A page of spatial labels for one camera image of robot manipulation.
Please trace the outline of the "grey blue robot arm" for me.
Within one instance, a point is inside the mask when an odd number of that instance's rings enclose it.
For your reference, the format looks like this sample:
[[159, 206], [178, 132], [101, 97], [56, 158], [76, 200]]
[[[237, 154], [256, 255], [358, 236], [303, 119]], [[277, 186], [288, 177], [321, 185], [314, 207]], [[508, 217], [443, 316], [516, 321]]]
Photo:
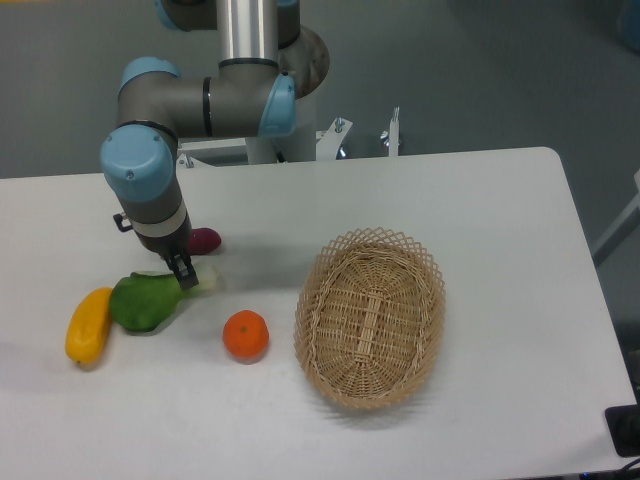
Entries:
[[296, 1], [158, 1], [169, 29], [215, 30], [219, 73], [185, 80], [167, 60], [130, 62], [118, 92], [116, 128], [100, 150], [102, 171], [132, 230], [188, 290], [199, 279], [188, 253], [192, 228], [176, 176], [182, 139], [278, 138], [295, 128], [295, 84], [278, 63], [300, 34]]

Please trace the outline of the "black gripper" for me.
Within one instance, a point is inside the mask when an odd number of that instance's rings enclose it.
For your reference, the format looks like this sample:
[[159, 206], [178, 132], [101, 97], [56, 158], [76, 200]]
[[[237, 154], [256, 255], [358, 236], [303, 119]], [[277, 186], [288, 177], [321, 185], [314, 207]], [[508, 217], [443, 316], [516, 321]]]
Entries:
[[199, 285], [199, 278], [188, 254], [191, 222], [187, 212], [125, 212], [113, 216], [123, 233], [133, 231], [149, 251], [163, 257], [183, 291]]

